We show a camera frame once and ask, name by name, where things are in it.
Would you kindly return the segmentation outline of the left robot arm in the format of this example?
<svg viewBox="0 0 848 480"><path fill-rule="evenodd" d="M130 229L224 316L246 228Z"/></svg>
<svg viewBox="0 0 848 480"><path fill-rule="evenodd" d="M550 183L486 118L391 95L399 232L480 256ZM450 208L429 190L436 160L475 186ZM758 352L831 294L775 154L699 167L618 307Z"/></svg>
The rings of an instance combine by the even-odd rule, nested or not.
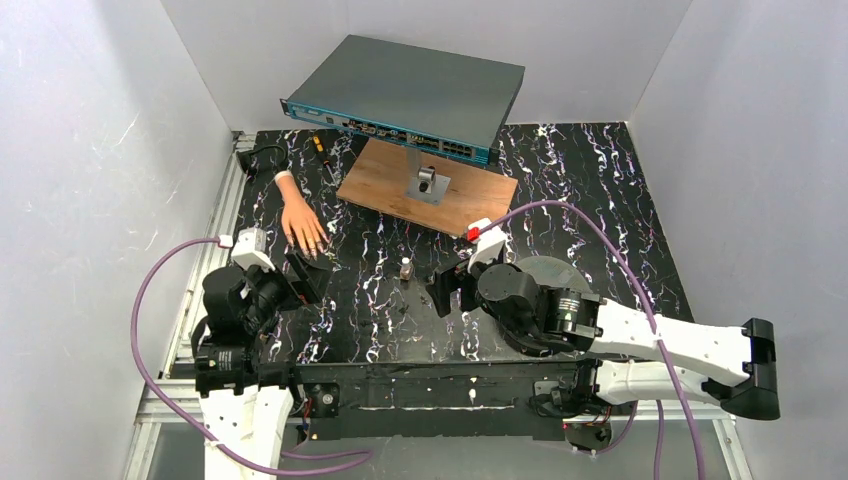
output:
<svg viewBox="0 0 848 480"><path fill-rule="evenodd" d="M192 338L195 389L206 441L208 479L269 479L281 460L286 420L304 403L287 360L262 354L278 314L323 300L331 276L298 253L276 266L262 250L236 247L232 263L202 282L205 317Z"/></svg>

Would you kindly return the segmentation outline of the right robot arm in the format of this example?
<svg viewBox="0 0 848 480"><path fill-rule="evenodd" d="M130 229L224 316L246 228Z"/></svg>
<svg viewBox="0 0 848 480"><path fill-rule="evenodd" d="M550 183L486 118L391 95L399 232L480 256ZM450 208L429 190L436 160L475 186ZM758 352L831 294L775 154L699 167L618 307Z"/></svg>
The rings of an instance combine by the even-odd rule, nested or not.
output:
<svg viewBox="0 0 848 480"><path fill-rule="evenodd" d="M752 420L781 416L774 325L753 317L737 327L655 315L592 292L567 262L535 256L515 263L456 260L438 267L426 291L438 316L460 295L481 309L518 353L582 353L572 380L540 393L566 415L641 400L716 405Z"/></svg>

